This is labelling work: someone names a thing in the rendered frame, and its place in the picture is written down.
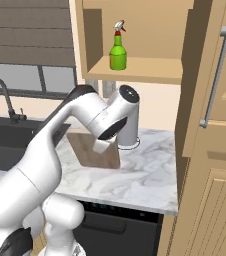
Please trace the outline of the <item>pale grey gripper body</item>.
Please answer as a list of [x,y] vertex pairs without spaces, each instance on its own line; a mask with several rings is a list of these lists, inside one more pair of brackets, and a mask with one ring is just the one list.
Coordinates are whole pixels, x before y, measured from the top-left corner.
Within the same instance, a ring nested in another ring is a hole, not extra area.
[[113,143],[114,143],[113,139],[111,139],[111,140],[96,139],[95,142],[94,142],[94,145],[93,145],[93,151],[98,153],[98,154],[102,154]]

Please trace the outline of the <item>brown wooden cutting board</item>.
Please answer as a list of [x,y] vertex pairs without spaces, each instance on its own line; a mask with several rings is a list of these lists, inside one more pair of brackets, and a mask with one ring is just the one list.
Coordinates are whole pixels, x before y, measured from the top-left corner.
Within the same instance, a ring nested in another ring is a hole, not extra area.
[[67,134],[71,147],[79,163],[85,167],[119,169],[120,158],[117,142],[109,144],[103,153],[93,150],[95,137],[88,133],[73,132]]

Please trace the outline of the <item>green spray bottle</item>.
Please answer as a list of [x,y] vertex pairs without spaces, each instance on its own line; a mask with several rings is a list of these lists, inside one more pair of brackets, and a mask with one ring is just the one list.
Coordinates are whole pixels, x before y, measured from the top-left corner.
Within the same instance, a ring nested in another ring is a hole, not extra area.
[[125,70],[127,65],[127,52],[122,45],[121,31],[124,30],[124,21],[120,20],[115,23],[114,45],[109,52],[110,69],[119,71]]

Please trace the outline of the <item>dark sink basin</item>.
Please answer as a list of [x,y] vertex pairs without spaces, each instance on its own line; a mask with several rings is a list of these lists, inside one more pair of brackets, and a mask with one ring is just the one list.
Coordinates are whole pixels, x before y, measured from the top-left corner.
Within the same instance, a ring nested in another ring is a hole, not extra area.
[[8,171],[14,165],[22,170],[53,170],[60,168],[55,147],[70,128],[62,124],[53,135],[37,131],[42,121],[26,120],[12,124],[9,117],[0,117],[0,170]]

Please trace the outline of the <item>dark grey sink tap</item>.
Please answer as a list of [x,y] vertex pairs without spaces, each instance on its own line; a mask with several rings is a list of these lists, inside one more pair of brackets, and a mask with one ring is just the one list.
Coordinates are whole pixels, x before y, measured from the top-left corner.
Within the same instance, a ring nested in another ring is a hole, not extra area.
[[7,86],[2,79],[0,79],[0,86],[1,86],[3,94],[5,96],[6,104],[8,107],[8,114],[9,114],[11,123],[17,124],[19,121],[25,121],[27,119],[27,116],[23,112],[21,112],[20,114],[15,113],[15,110],[13,109],[13,106],[12,106],[12,103],[10,100]]

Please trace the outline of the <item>light wood cabinet door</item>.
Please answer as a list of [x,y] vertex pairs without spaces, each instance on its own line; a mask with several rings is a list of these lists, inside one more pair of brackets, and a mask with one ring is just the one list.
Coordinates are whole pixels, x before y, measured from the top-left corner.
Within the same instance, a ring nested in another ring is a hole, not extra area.
[[183,126],[182,155],[192,154],[197,132],[212,122],[226,122],[226,54],[207,128],[205,117],[226,26],[226,0],[194,0],[183,47],[183,79],[179,122]]

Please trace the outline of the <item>light wood tall cabinet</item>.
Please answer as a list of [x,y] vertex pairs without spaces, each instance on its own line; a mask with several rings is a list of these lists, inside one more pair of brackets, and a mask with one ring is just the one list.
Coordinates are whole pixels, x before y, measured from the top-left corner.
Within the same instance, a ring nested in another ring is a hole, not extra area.
[[226,256],[226,122],[198,131],[178,215],[164,219],[157,256]]

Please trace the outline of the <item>black dishwasher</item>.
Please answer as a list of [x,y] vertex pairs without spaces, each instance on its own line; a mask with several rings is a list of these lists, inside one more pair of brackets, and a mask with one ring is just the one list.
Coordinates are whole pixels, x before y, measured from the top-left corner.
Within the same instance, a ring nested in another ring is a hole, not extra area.
[[162,214],[80,203],[85,217],[74,235],[87,256],[157,256]]

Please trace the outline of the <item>grey window blind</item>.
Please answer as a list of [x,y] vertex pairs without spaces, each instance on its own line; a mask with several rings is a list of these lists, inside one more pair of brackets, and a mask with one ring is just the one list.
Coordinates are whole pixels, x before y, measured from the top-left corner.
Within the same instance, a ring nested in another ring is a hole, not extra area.
[[0,0],[0,64],[73,67],[69,0]]

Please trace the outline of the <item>window with dark frame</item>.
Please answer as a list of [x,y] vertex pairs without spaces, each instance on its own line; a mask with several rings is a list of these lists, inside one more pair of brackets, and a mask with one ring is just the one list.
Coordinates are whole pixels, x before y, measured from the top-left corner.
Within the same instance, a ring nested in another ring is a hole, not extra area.
[[11,96],[64,99],[77,85],[73,67],[0,64],[2,79]]

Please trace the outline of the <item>light wood wall cabinet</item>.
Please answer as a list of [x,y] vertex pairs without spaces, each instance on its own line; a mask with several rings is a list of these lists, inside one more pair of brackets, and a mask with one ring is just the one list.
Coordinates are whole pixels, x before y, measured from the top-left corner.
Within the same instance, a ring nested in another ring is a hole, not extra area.
[[[80,80],[180,84],[188,11],[194,0],[69,0]],[[113,71],[109,52],[122,20],[127,68]]]

